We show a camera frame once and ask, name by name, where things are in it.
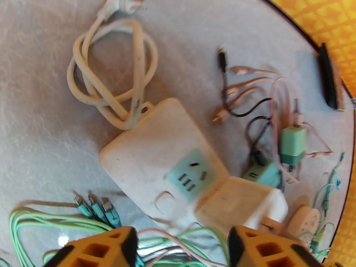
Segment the white power strip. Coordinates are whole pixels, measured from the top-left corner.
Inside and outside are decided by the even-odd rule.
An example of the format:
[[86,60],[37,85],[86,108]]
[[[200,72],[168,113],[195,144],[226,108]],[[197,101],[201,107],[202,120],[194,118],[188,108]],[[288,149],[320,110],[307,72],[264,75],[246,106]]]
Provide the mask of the white power strip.
[[146,112],[102,150],[101,164],[171,234],[201,224],[227,236],[235,225],[257,229],[263,216],[281,222],[287,214],[281,191],[230,177],[177,99]]

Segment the table surface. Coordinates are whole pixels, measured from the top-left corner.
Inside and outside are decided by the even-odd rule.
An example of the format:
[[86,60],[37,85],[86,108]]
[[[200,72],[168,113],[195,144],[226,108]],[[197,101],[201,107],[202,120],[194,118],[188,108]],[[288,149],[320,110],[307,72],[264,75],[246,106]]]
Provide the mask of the table surface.
[[[66,82],[66,69],[77,36],[94,22],[105,0],[1,0],[0,42],[0,257],[18,266],[8,229],[11,210],[24,203],[54,213],[75,209],[38,207],[32,203],[72,202],[73,190],[109,197],[125,225],[153,227],[150,221],[104,172],[100,150],[120,131],[94,107],[77,101]],[[252,116],[268,114],[267,105],[243,119],[229,119],[219,127],[211,117],[220,106],[221,80],[216,49],[223,46],[230,65],[271,69],[296,87],[306,121],[335,154],[303,162],[301,182],[288,186],[289,216],[303,204],[312,204],[318,189],[342,151],[346,159],[338,170],[343,185],[331,195],[328,222],[338,223],[352,164],[354,117],[352,103],[339,113],[325,105],[315,53],[278,14],[260,0],[148,0],[135,14],[159,48],[157,73],[145,97],[157,104],[167,97],[180,99],[208,142],[234,176],[247,164],[243,130]],[[109,35],[95,44],[90,63],[114,93],[132,84],[131,38]],[[230,83],[249,79],[231,76]],[[260,97],[246,99],[239,110]],[[270,134],[263,145],[270,149]],[[323,150],[309,136],[308,150]],[[58,248],[58,239],[76,232],[26,228],[21,230],[35,265],[43,253]]]

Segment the power plug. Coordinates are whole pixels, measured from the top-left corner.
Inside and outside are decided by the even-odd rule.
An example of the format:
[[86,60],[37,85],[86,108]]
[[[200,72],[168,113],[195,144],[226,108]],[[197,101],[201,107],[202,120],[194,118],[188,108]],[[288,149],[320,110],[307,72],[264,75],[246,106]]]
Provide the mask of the power plug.
[[242,177],[245,180],[267,185],[274,188],[281,186],[281,177],[277,165],[266,159],[266,165],[254,163]]
[[105,147],[101,165],[171,234],[204,225],[227,236],[232,226],[257,229],[263,216],[281,222],[287,214],[279,190],[229,175],[177,99],[149,109],[131,130]]
[[290,126],[282,130],[280,158],[283,164],[295,166],[307,150],[307,130],[301,126]]

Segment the white cable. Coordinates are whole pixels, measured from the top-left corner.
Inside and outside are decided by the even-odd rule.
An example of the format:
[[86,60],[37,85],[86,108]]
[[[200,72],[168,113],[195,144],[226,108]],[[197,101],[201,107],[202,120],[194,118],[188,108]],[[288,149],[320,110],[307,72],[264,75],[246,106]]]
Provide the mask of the white cable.
[[[131,129],[141,115],[144,89],[151,81],[158,64],[158,49],[153,39],[143,32],[142,26],[136,20],[123,19],[101,26],[116,11],[132,13],[140,2],[134,0],[107,0],[99,11],[98,18],[89,31],[82,34],[74,43],[73,57],[67,69],[67,82],[72,94],[81,102],[96,106],[100,113],[115,127],[121,130]],[[89,47],[110,32],[132,34],[133,37],[133,87],[129,91],[114,96],[101,80],[94,74],[88,64]],[[146,72],[145,44],[150,52],[150,66]],[[85,88],[88,94],[82,93],[75,80],[75,66],[83,74]],[[121,102],[131,99],[130,112],[127,112]]]

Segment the orange patterned floor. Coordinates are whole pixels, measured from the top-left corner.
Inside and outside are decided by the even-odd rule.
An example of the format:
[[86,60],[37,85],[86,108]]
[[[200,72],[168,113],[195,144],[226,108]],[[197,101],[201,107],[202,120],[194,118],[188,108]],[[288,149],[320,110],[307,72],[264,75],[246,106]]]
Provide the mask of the orange patterned floor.
[[[326,42],[349,91],[356,96],[356,0],[272,0],[318,44]],[[356,266],[356,165],[330,260]]]

